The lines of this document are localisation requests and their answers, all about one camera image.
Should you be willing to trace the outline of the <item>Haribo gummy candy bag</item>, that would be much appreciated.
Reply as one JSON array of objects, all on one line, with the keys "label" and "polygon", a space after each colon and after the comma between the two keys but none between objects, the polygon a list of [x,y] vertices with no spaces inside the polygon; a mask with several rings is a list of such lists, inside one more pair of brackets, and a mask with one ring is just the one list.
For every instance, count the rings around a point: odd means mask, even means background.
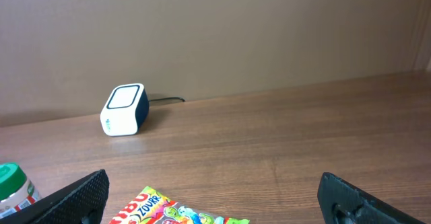
[{"label": "Haribo gummy candy bag", "polygon": [[189,208],[146,186],[110,224],[249,224],[248,219],[212,215]]}]

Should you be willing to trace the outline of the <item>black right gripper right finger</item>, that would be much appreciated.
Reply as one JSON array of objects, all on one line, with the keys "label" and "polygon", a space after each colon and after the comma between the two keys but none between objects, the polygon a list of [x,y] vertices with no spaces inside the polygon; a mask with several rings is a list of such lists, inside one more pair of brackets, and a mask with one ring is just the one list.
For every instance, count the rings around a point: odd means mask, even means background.
[{"label": "black right gripper right finger", "polygon": [[317,198],[326,224],[424,224],[330,172],[321,176]]}]

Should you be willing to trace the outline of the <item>green-lidded Knorr jar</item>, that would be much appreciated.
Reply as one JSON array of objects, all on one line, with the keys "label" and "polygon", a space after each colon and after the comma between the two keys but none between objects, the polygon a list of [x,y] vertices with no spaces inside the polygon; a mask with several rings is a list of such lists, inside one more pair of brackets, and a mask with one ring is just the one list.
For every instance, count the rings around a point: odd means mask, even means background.
[{"label": "green-lidded Knorr jar", "polygon": [[13,162],[1,164],[1,218],[12,215],[42,199],[22,168]]}]

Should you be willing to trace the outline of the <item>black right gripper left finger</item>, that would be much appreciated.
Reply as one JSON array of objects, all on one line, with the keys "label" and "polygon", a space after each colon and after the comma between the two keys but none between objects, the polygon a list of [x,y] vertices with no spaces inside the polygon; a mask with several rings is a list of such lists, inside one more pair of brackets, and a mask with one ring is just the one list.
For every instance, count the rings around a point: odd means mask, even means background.
[{"label": "black right gripper left finger", "polygon": [[110,182],[104,169],[44,197],[1,219],[1,224],[100,223],[108,200]]}]

